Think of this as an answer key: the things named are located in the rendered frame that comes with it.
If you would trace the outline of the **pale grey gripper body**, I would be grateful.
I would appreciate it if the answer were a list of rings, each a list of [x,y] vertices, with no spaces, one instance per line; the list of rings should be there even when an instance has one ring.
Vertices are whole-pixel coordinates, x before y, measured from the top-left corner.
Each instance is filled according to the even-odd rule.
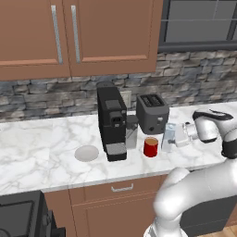
[[[163,134],[161,150],[163,152],[170,153],[172,145],[175,144],[175,130],[176,125],[174,123],[167,123]]]

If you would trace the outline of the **red cup of coffee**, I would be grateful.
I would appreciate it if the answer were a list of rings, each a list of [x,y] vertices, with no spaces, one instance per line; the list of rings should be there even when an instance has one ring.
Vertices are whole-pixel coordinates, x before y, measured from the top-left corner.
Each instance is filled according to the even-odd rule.
[[[143,144],[143,154],[148,157],[157,155],[158,139],[155,137],[147,137]]]

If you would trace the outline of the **black coffee machine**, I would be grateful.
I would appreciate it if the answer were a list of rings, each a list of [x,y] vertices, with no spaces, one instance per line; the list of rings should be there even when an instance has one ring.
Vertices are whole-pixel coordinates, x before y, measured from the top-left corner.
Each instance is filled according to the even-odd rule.
[[[127,116],[127,107],[119,89],[112,82],[98,82],[96,90],[98,125],[107,160],[126,160],[126,140],[137,129],[138,118],[135,115]]]

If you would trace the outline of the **white round saucer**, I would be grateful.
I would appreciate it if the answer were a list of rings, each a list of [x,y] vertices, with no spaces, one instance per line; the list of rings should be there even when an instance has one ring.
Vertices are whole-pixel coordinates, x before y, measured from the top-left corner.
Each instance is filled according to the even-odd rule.
[[[79,147],[74,154],[81,162],[91,162],[97,159],[98,155],[99,151],[94,145],[83,145]]]

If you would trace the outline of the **dark grey toaster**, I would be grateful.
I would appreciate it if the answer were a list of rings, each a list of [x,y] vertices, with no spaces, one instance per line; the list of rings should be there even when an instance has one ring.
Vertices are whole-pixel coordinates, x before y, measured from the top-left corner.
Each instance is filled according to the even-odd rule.
[[[159,94],[139,94],[136,117],[144,134],[162,134],[168,122],[169,107]]]

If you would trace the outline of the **brown drawer front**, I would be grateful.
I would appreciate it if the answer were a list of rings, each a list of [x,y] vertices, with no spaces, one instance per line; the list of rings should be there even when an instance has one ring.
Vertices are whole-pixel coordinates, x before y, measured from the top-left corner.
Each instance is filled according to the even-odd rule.
[[[152,193],[156,192],[165,180],[166,175],[146,177],[128,181],[116,181],[111,183],[87,186],[84,188],[85,200],[93,201],[116,196],[133,195],[137,193]],[[133,183],[133,189],[126,192],[113,193],[111,186],[114,188],[128,187]]]

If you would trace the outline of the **dark dishwasher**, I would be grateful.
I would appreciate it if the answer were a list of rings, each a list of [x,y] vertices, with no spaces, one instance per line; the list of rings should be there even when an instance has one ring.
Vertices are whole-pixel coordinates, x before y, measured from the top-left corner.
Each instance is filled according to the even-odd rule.
[[[189,237],[222,231],[236,204],[237,196],[198,204],[182,214],[181,228]]]

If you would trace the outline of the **brown base cupboard door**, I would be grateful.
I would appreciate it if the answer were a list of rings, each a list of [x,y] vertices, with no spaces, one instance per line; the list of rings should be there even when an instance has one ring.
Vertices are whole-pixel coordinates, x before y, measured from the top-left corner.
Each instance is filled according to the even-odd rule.
[[[78,237],[143,237],[155,212],[153,194],[72,207]]]

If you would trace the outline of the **dark framed window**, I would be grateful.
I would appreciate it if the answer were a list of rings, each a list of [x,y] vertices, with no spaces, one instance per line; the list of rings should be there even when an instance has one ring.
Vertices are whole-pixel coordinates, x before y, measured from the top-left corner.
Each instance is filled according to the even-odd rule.
[[[159,52],[237,50],[237,0],[164,0]]]

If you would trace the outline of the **black stove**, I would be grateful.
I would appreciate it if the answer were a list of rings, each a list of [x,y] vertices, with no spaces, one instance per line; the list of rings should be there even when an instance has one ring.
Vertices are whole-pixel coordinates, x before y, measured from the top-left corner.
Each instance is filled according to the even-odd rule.
[[[0,237],[66,237],[40,190],[0,196]]]

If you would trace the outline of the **grey wall socket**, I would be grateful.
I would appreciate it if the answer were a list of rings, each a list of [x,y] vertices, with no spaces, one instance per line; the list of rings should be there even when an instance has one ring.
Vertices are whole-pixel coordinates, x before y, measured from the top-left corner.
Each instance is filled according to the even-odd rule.
[[[125,106],[127,108],[130,108],[131,107],[131,91],[123,91],[120,94],[122,96]]]

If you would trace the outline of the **brown wall cupboard door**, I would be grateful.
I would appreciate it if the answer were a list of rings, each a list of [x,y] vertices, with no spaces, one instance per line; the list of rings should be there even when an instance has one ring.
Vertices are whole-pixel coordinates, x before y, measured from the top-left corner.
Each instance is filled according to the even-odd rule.
[[[70,6],[77,9],[76,63]],[[163,0],[63,0],[73,77],[156,70]]]
[[[56,5],[63,64],[57,59],[51,5]],[[68,77],[62,0],[0,0],[0,81]]]

